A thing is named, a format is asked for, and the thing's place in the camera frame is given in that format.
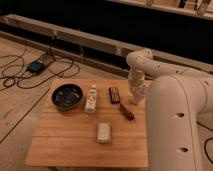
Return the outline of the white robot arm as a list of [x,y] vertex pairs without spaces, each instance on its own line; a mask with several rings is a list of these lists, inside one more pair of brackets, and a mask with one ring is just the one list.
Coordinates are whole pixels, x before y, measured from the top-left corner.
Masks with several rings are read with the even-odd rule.
[[204,171],[197,116],[213,113],[213,75],[129,53],[133,102],[145,102],[149,171]]

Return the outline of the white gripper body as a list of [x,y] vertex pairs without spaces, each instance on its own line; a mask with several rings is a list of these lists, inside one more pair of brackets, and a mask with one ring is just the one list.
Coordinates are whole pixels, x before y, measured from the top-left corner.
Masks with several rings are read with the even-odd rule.
[[146,87],[144,84],[145,74],[141,70],[131,69],[128,76],[129,90],[136,87],[137,89]]

